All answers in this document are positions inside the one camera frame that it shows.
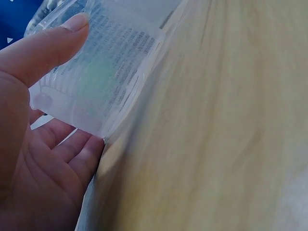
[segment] wooden surface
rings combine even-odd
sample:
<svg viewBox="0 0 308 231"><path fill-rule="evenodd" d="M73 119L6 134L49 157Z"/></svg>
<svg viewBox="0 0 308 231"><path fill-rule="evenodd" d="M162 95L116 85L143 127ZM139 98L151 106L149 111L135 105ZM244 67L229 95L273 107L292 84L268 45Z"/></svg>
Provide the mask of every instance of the wooden surface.
<svg viewBox="0 0 308 231"><path fill-rule="evenodd" d="M79 230L308 230L308 1L182 7Z"/></svg>

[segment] plastic package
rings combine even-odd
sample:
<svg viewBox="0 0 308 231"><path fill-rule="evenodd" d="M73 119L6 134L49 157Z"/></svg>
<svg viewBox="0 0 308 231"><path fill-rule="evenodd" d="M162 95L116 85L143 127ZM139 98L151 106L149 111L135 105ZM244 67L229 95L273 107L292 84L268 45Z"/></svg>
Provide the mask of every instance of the plastic package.
<svg viewBox="0 0 308 231"><path fill-rule="evenodd" d="M66 0L31 34L59 26L79 12L90 15L85 45L30 88L31 107L107 138L142 87L143 70L164 33L115 1Z"/></svg>

